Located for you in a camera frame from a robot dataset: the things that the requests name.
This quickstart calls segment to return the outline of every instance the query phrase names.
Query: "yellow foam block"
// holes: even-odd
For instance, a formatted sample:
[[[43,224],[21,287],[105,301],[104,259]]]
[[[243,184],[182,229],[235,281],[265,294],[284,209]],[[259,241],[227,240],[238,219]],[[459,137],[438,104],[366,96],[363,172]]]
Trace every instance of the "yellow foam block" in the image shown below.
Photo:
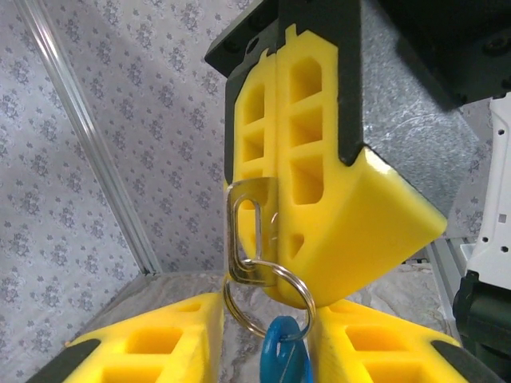
[[[308,344],[318,383],[465,383],[432,341],[437,331],[342,300],[318,310]]]
[[[87,333],[101,344],[66,383],[216,383],[223,303],[203,294]]]
[[[263,257],[299,276],[320,307],[385,274],[446,227],[370,148],[349,167],[339,160],[337,60],[335,45],[310,31],[297,36],[292,26],[282,48],[261,55],[235,105],[234,181],[279,181],[278,259]],[[256,252],[254,212],[250,203],[239,211],[249,257]],[[267,293],[303,307],[283,281]]]

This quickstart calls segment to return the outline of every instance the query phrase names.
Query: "patterned wall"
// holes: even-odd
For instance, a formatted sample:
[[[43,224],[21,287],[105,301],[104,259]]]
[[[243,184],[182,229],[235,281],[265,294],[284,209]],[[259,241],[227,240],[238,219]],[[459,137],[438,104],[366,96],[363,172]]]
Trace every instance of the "patterned wall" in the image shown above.
[[[493,131],[489,101],[465,105],[461,108],[461,114],[479,137],[480,143],[449,215],[446,234],[450,238],[479,234],[492,158]]]
[[[138,273],[12,2],[0,2],[0,381],[26,381]]]
[[[248,3],[48,2],[164,270],[223,266],[224,79],[203,56]]]

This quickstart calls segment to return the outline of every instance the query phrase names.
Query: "white robot part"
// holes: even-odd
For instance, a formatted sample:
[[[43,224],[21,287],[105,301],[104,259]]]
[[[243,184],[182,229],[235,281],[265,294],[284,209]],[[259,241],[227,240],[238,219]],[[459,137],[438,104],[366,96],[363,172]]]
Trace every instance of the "white robot part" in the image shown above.
[[[490,109],[492,162],[481,230],[467,270],[477,272],[481,282],[511,290],[511,93],[492,100]]]

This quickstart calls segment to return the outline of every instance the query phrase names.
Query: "metal clip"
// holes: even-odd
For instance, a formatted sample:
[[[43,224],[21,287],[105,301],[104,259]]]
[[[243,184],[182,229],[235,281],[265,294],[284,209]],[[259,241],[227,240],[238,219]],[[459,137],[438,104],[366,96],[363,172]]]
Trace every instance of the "metal clip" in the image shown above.
[[[230,185],[226,198],[225,251],[227,275],[224,278],[222,292],[225,304],[238,323],[252,333],[264,338],[266,330],[253,323],[235,304],[229,282],[231,280],[252,286],[275,286],[277,278],[283,278],[291,284],[305,301],[307,325],[297,334],[290,334],[282,342],[304,339],[315,320],[315,303],[305,283],[288,269],[277,263],[262,260],[262,254],[269,259],[277,259],[277,217],[278,184],[276,178],[253,178]],[[249,200],[255,207],[256,254],[254,259],[241,259],[238,243],[238,209],[243,201]]]

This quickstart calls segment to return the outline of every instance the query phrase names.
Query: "blue key tag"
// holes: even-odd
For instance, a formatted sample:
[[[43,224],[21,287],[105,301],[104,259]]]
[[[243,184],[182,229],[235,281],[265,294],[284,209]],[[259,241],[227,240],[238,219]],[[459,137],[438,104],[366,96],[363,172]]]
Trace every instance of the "blue key tag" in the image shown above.
[[[311,361],[305,343],[280,341],[282,336],[299,331],[293,317],[277,317],[271,323],[263,342],[260,383],[312,383]]]

